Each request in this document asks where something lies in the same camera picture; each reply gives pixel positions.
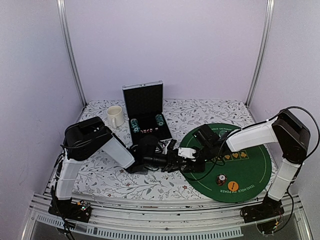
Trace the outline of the orange poker chip stack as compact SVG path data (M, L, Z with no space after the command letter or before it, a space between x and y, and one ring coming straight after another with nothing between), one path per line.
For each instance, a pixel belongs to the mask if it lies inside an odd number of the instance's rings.
M216 184L218 186L223 186L226 182L226 176L224 174L219 174L216 178Z

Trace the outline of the orange big blind button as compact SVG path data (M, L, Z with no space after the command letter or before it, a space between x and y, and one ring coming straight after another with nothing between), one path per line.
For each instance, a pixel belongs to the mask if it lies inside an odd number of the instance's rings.
M236 181L230 181L227 187L230 191L236 192L239 189L239 184Z

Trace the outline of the aluminium poker case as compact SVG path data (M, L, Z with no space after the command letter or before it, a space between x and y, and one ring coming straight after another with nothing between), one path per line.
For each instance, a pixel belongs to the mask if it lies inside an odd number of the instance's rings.
M132 143L138 144L139 140L147 135L153 135L160 141L172 138L169 126L163 114L163 82L153 81L147 83L138 83L124 85L122 87L125 108L129 118L129 130ZM155 116L162 115L164 125L158 126ZM158 131L152 133L134 133L130 120L137 119L140 130L147 128L158 128Z

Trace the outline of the clear dealer button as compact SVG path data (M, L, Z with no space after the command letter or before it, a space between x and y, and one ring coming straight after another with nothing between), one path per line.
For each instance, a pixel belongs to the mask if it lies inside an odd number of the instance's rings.
M221 138L225 133L226 133L225 130L221 130L221 131L218 133L218 136Z

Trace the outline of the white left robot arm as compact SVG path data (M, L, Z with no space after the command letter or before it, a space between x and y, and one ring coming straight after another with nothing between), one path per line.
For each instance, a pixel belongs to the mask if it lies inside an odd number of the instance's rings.
M175 140L171 140L165 152L158 153L158 139L147 135L134 150L129 149L98 116L70 125L64 132L62 162L56 171L54 195L58 200L55 209L63 217L74 213L74 205L68 200L72 198L78 172L82 163L96 152L104 152L131 174L143 171L148 165L174 172L181 163L181 150L175 148L175 144Z

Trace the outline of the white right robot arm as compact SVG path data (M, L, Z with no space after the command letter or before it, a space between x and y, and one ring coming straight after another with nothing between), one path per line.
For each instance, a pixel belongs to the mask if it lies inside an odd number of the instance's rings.
M265 193L262 218L278 210L278 203L295 181L304 162L316 151L320 128L308 128L306 109L290 106L275 116L245 127L208 123L192 130L184 147L199 147L204 159L199 173L186 180L202 195L222 203L239 203Z

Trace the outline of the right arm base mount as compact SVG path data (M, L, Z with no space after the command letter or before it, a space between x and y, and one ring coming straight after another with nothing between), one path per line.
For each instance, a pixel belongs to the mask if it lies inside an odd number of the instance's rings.
M273 218L273 220L259 223L257 229L260 233L270 235L275 233L279 221L276 217L281 217L284 214L282 201L273 200L265 196L262 203L245 206L240 210L240 216L243 217L245 223L256 222Z

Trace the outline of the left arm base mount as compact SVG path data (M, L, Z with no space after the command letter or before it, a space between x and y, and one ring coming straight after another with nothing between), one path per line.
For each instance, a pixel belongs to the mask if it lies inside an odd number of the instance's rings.
M63 219L88 223L91 217L92 208L91 203L88 201L80 200L73 203L72 199L58 200L57 197L54 197L51 201L48 213Z

